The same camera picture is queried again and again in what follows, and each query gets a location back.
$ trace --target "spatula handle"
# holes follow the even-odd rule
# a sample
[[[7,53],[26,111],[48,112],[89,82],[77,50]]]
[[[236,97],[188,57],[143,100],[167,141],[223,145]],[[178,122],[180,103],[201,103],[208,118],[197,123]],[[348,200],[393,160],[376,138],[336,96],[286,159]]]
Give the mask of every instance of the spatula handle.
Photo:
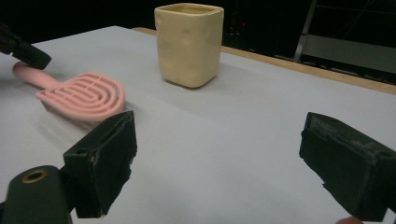
[[[15,63],[13,72],[15,76],[42,89],[50,89],[61,84],[44,71],[35,69],[24,62]]]

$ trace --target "yellow cup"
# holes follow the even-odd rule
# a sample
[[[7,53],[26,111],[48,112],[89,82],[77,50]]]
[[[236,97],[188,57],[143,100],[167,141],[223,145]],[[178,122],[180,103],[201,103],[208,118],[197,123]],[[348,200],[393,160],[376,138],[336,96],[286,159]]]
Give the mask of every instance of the yellow cup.
[[[201,87],[219,71],[224,9],[180,3],[154,9],[160,72],[188,88]]]

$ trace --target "wooden table edge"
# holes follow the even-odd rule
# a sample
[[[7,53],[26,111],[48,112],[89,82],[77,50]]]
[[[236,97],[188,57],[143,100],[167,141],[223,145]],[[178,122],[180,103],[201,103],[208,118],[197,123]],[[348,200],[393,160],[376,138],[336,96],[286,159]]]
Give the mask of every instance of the wooden table edge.
[[[148,34],[148,35],[156,35],[157,32],[155,30],[151,30],[145,27],[135,27],[133,28],[135,31]],[[366,78],[361,78],[361,77],[353,77],[350,75],[345,75],[329,70],[324,70],[300,63],[293,63],[293,62],[288,62],[285,60],[277,59],[277,58],[272,58],[264,55],[260,55],[257,53],[249,52],[249,51],[244,51],[241,49],[233,49],[229,47],[222,46],[221,51],[224,53],[229,53],[233,54],[236,56],[248,58],[251,60],[255,60],[261,63],[269,63],[275,66],[287,68],[293,71],[297,72],[302,72],[306,73],[309,75],[317,76],[317,77],[324,77],[327,79],[339,81],[339,82],[344,82],[347,84],[355,85],[355,86],[360,86],[366,89],[374,90],[374,91],[382,91],[385,93],[389,94],[394,94],[396,95],[396,86],[395,85],[390,85],[387,83],[383,82],[377,82],[377,81],[372,81]]]

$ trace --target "table surface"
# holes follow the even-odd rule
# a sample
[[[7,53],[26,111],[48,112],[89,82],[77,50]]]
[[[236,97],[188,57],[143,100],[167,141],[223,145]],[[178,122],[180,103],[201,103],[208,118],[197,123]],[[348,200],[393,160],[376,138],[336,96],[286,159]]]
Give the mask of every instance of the table surface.
[[[116,26],[35,45],[60,81],[88,71],[115,78],[135,113],[131,179],[106,217],[73,212],[74,223],[335,223],[348,213],[299,157],[306,114],[340,119],[396,148],[388,91],[225,52],[214,79],[184,89],[161,78],[155,36]],[[63,153],[89,131],[48,113],[39,90],[12,75],[16,62],[0,55],[2,201],[15,175],[61,168]],[[387,212],[384,223],[394,218]]]

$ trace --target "pink silicone spatula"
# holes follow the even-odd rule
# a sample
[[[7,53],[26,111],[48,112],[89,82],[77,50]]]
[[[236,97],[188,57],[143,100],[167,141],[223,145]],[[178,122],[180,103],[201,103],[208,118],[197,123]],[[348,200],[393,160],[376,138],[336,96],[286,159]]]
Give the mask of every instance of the pink silicone spatula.
[[[97,73],[84,73],[59,82],[42,70],[15,63],[15,76],[44,89],[35,97],[64,116],[87,122],[102,121],[121,112],[125,93],[117,81]]]

